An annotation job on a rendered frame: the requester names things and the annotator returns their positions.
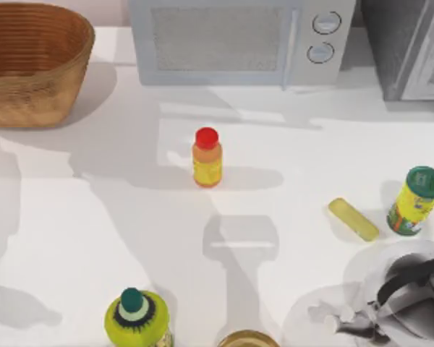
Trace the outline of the microwave knob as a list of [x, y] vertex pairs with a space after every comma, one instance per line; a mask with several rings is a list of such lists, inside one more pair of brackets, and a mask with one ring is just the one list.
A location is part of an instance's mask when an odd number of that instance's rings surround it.
[[341, 22], [341, 16], [337, 12], [325, 12], [315, 16], [312, 28], [320, 35], [330, 35], [340, 28]]
[[313, 64], [324, 64], [330, 61], [335, 54], [335, 48], [327, 42], [319, 43], [316, 46], [310, 46], [307, 50], [307, 58]]

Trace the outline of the yellow can with green lid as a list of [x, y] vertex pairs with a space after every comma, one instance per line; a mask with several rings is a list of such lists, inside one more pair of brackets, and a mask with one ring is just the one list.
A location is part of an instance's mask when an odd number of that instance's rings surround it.
[[388, 226], [401, 236], [415, 236], [434, 208], [434, 168], [411, 168], [388, 211]]

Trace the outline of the green bottle with dark cap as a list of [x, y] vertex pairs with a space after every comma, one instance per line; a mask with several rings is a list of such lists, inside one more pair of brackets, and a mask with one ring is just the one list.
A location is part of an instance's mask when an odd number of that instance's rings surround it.
[[174, 347], [169, 319], [161, 296], [129, 287], [109, 305], [104, 329], [114, 347]]

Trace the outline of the woven wooden basket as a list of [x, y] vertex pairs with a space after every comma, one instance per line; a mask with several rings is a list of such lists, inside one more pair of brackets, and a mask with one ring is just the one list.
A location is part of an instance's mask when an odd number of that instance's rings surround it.
[[95, 41], [81, 14], [53, 4], [0, 3], [0, 127], [54, 127], [79, 95]]

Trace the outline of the flat yellow bar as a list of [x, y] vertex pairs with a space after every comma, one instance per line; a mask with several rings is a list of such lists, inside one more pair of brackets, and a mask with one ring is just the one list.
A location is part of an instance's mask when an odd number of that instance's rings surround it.
[[328, 204], [328, 209], [342, 223], [366, 242], [375, 241], [380, 234], [378, 227], [366, 218], [344, 198], [336, 198]]

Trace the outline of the orange bottle with red cap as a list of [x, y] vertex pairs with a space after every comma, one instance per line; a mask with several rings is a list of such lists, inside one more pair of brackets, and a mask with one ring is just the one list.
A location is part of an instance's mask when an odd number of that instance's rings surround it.
[[223, 148], [218, 132], [202, 127], [195, 133], [192, 146], [193, 179], [202, 187], [214, 187], [223, 176]]

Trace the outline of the white and black kettle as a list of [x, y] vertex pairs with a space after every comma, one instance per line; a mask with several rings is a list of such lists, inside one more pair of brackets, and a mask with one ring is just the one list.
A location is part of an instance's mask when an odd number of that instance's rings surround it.
[[371, 249], [347, 270], [292, 306], [283, 347], [434, 347], [434, 241]]

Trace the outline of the pale microwave oven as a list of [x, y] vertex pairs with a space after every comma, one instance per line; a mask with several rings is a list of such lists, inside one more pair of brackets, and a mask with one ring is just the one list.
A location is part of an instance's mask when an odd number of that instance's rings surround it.
[[[291, 87], [335, 83], [357, 0], [129, 0], [140, 81], [144, 85], [282, 87], [293, 9], [298, 11]], [[337, 12], [340, 28], [320, 35], [317, 14]], [[307, 58], [327, 42], [334, 57]]]

